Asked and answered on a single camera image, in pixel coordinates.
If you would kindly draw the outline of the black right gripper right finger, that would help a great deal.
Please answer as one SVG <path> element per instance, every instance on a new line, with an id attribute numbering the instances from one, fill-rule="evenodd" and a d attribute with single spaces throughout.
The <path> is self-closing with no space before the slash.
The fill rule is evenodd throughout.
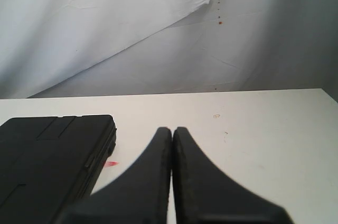
<path id="1" fill-rule="evenodd" d="M 177 223 L 290 223 L 284 208 L 214 165 L 185 127 L 173 135 L 172 173 Z"/>

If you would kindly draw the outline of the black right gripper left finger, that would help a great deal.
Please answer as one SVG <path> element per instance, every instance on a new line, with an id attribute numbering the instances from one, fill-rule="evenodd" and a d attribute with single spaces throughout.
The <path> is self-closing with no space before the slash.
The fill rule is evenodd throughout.
<path id="1" fill-rule="evenodd" d="M 118 178 L 72 205 L 60 223 L 166 223 L 172 134 L 157 129 L 138 159 Z"/>

